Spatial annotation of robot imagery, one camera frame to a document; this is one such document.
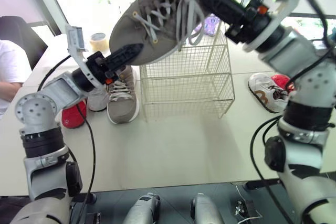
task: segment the person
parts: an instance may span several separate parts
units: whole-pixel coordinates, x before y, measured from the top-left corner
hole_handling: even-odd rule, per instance
[[[26,52],[9,40],[0,40],[0,120],[31,72]]]

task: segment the shoe sole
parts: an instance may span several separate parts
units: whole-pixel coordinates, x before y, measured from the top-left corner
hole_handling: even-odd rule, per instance
[[[139,111],[140,111],[140,103],[139,103],[139,100],[138,100],[138,97],[137,97],[137,98],[136,98],[136,108],[135,108],[135,113],[134,113],[133,117],[132,117],[129,121],[127,121],[126,123],[132,122],[132,121],[138,116]],[[107,117],[108,117],[108,119],[111,121],[111,123],[113,123],[113,124],[120,124],[120,123],[116,123],[116,122],[114,122],[114,121],[111,119],[110,114],[109,114],[109,110],[107,110]]]
[[[153,63],[157,63],[159,62],[160,60],[163,60],[164,58],[172,55],[173,53],[175,53],[176,51],[178,50],[178,46],[174,47],[172,50],[170,50],[169,52],[167,52],[165,55],[153,60],[153,61],[150,61],[150,62],[147,62],[145,64],[141,64],[141,65],[148,65],[148,64],[153,64]]]
[[[133,74],[133,82],[134,82],[134,89],[135,89],[135,85],[136,85],[136,71],[134,71],[133,69],[132,69],[132,74]],[[135,94],[135,96],[136,96],[136,108],[135,108],[135,113],[134,113],[134,115],[133,115],[133,117],[129,120],[129,121],[127,121],[126,123],[129,123],[129,122],[132,122],[137,116],[138,116],[138,114],[139,114],[139,111],[140,111],[140,104],[139,104],[139,99],[138,99],[138,96]],[[109,114],[109,110],[107,109],[108,108],[108,104],[107,104],[107,106],[106,106],[106,113],[107,113],[107,117],[108,117],[108,119],[111,121],[111,123],[113,123],[113,124],[120,124],[120,123],[116,123],[116,122],[114,122],[112,119],[111,119],[111,117],[110,117],[110,114]]]
[[[92,111],[92,112],[102,112],[102,111],[104,111],[106,108],[107,108],[107,107],[105,107],[105,108],[102,109],[102,110],[93,110],[93,109],[90,109],[90,108],[89,108],[89,110]]]
[[[251,87],[250,87],[250,84],[248,83],[247,85],[248,85],[248,89],[251,91],[251,93],[255,96],[255,98],[257,98],[257,100],[260,102],[260,104],[261,104],[261,105],[262,105],[268,112],[273,113],[273,114],[277,114],[277,113],[279,113],[279,112],[275,112],[275,111],[272,111],[272,110],[270,110],[269,108],[267,108],[267,107],[264,105],[264,103],[261,101],[261,99],[259,98],[259,96],[257,96],[257,95],[252,91],[252,89],[251,89]]]

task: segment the orange button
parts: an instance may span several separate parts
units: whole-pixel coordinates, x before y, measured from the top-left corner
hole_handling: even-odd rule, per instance
[[[107,80],[105,81],[105,83],[106,83],[106,85],[110,85],[111,83],[113,83],[113,80],[111,80],[111,79],[107,79]]]
[[[262,15],[265,15],[268,11],[268,8],[265,6],[265,5],[260,5],[258,7],[258,13],[259,14],[262,14]]]

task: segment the white sneaker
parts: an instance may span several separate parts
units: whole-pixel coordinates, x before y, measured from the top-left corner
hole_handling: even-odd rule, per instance
[[[88,96],[88,108],[91,111],[99,112],[106,109],[109,102],[109,94],[106,89],[94,88]]]
[[[252,94],[271,113],[282,112],[288,102],[288,93],[264,73],[255,73],[248,81]]]

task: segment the sneaker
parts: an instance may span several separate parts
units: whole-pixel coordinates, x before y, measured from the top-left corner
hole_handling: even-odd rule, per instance
[[[285,76],[283,74],[276,74],[274,76],[271,77],[271,79],[282,89],[286,90],[286,84],[287,82],[289,82],[289,77]],[[294,90],[294,85],[291,84],[288,86],[288,92],[291,92]]]
[[[81,101],[78,103],[79,109],[86,118],[86,103]],[[84,119],[78,112],[77,106],[74,105],[68,109],[62,110],[62,124],[65,128],[74,129],[84,124]]]
[[[144,47],[132,65],[159,61],[181,48],[186,39],[197,45],[208,14],[198,0],[136,0],[114,27],[110,49],[141,43]],[[201,29],[193,33],[200,22]]]
[[[109,86],[110,101],[107,104],[107,116],[114,124],[133,121],[140,108],[131,66],[126,66],[118,76],[119,80]]]
[[[282,112],[288,100],[287,92],[264,73],[255,73],[248,81],[252,94],[271,113]]]
[[[109,102],[109,94],[106,89],[93,89],[88,95],[88,108],[94,112],[100,112],[106,109]]]

